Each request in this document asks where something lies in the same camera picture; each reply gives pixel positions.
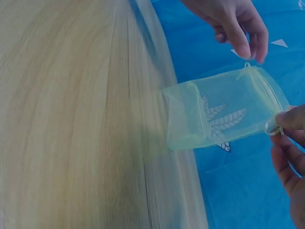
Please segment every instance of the organza bag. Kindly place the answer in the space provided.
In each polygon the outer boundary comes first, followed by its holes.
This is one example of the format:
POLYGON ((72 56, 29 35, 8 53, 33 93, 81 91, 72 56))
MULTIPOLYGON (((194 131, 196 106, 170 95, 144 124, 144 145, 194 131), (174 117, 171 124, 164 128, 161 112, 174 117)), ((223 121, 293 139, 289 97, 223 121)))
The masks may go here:
POLYGON ((172 150, 221 145, 261 131, 275 133, 275 115, 289 103, 262 68, 245 68, 163 90, 169 99, 172 150))

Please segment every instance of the blue tablecloth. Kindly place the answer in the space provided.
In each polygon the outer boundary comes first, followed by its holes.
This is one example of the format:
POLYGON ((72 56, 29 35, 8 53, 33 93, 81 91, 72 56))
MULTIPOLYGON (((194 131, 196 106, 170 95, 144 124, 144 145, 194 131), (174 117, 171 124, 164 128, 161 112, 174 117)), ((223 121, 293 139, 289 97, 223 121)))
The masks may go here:
MULTIPOLYGON (((163 26, 178 82, 243 68, 229 44, 219 45, 212 28, 178 0, 152 1, 163 26)), ((305 5, 301 0, 254 0, 269 33, 262 67, 290 104, 305 102, 305 5)), ((291 229, 289 199, 274 172, 265 134, 196 149, 210 229, 291 229)))

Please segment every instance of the fingernail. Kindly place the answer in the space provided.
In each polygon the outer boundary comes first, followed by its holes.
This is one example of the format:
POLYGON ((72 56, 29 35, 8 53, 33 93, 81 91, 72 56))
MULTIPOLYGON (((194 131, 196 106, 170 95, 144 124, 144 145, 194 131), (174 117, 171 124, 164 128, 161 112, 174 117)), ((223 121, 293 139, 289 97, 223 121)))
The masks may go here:
POLYGON ((238 46, 236 52, 241 58, 245 60, 249 60, 251 58, 250 47, 248 45, 242 44, 238 46))
POLYGON ((222 33, 215 34, 215 40, 217 40, 219 43, 225 42, 225 36, 222 33))

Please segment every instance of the yellow organza pouch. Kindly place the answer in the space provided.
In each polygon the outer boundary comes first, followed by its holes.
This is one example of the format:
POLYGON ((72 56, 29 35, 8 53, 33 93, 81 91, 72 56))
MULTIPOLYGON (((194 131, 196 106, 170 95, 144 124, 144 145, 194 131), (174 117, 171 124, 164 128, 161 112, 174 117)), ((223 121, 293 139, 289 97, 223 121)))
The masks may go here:
POLYGON ((169 100, 167 144, 172 150, 221 145, 277 127, 289 103, 262 68, 245 68, 163 90, 169 100))

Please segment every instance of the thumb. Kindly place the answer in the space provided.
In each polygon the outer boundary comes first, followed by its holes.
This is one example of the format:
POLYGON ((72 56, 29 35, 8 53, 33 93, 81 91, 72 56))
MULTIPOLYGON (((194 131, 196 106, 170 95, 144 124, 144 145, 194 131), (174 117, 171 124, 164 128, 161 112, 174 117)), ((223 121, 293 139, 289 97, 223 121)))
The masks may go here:
POLYGON ((236 15, 231 13, 231 15, 225 17, 222 26, 237 54, 243 59, 250 59, 250 46, 243 29, 237 21, 236 15))
POLYGON ((276 122, 284 129, 303 130, 305 124, 305 104, 276 116, 276 122))

